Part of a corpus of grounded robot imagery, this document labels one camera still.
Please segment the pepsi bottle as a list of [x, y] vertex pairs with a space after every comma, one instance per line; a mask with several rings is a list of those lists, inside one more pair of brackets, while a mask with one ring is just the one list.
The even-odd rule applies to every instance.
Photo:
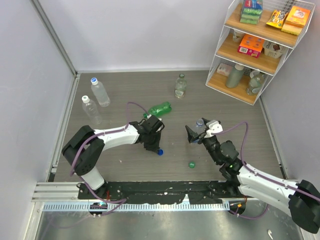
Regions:
[[199, 118], [198, 120], [196, 120], [195, 125], [192, 126], [191, 129], [199, 134], [200, 141], [200, 135], [203, 135], [203, 133], [205, 132], [206, 125], [204, 124], [204, 121], [201, 118]]

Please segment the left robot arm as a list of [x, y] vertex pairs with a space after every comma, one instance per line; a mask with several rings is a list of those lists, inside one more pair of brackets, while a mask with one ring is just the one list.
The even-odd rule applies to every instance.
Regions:
[[96, 167], [101, 153], [122, 145], [143, 144], [145, 150], [161, 156], [164, 128], [162, 120], [154, 115], [112, 129], [92, 129], [85, 125], [66, 143], [61, 154], [71, 165], [71, 173], [83, 179], [84, 189], [95, 199], [102, 199], [107, 196], [108, 184]]

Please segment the white bottle cap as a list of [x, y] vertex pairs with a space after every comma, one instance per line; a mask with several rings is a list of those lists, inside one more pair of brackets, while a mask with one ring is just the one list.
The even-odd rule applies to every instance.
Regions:
[[81, 100], [85, 104], [90, 102], [90, 98], [87, 95], [82, 96]]

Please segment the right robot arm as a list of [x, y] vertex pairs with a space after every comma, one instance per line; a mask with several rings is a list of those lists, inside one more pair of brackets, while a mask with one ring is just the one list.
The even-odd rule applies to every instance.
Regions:
[[220, 167], [230, 197], [242, 194], [256, 198], [287, 214], [301, 229], [312, 234], [319, 232], [320, 192], [311, 182], [280, 179], [246, 163], [243, 151], [237, 151], [230, 140], [219, 143], [217, 136], [226, 133], [220, 121], [204, 119], [199, 129], [185, 129], [188, 142], [204, 145]]

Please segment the clear plastic bottle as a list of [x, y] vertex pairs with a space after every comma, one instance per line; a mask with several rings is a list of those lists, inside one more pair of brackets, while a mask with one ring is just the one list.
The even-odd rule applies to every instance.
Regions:
[[93, 124], [99, 125], [102, 123], [103, 120], [98, 107], [92, 99], [88, 103], [82, 103], [82, 108]]

